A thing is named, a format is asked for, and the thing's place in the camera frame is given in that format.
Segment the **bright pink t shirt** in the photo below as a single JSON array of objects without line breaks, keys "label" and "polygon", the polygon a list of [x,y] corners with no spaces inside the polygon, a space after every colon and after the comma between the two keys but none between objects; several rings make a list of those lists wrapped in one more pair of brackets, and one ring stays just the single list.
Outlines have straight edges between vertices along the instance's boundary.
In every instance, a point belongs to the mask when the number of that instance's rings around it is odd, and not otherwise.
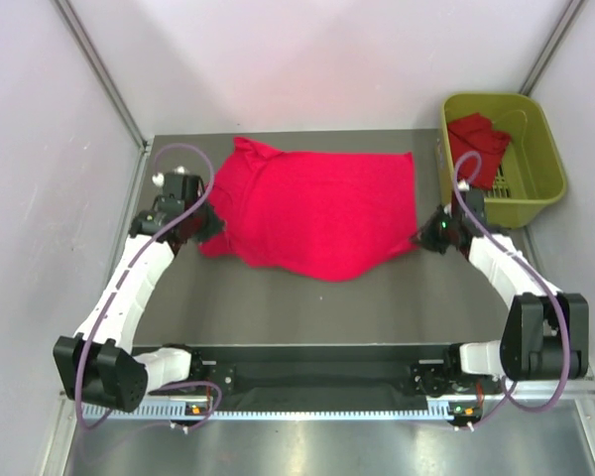
[{"label": "bright pink t shirt", "polygon": [[413,249],[413,154],[287,152],[244,137],[233,144],[209,197],[225,228],[200,245],[204,256],[342,282]]}]

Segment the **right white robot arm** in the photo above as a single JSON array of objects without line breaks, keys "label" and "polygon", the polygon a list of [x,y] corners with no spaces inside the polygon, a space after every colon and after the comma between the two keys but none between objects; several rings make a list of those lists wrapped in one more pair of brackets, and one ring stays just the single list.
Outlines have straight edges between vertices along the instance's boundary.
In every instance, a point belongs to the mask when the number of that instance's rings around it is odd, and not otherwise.
[{"label": "right white robot arm", "polygon": [[481,190],[459,189],[412,238],[424,250],[455,248],[478,270],[508,309],[500,339],[453,344],[442,377],[463,393],[480,375],[513,382],[577,380],[586,376],[589,304],[547,281],[501,227],[486,221]]}]

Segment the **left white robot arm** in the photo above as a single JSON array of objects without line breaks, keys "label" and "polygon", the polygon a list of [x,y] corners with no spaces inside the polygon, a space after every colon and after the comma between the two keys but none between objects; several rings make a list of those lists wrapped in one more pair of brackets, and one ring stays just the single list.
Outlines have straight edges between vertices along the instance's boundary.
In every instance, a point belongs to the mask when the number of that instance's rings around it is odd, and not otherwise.
[{"label": "left white robot arm", "polygon": [[219,234],[223,221],[207,201],[202,178],[179,168],[153,178],[160,192],[133,219],[121,259],[94,310],[53,356],[65,394],[75,402],[130,413],[168,384],[194,393],[205,371],[193,351],[170,344],[133,355],[133,341],[165,270],[188,242]]}]

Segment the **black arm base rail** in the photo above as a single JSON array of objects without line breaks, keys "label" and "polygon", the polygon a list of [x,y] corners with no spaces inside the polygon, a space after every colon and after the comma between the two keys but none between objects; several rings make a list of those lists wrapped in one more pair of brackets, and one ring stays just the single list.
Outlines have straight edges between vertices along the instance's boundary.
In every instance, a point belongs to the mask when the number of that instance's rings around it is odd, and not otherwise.
[{"label": "black arm base rail", "polygon": [[191,375],[235,412],[422,410],[426,399],[477,396],[451,379],[439,344],[214,345],[191,348]]}]

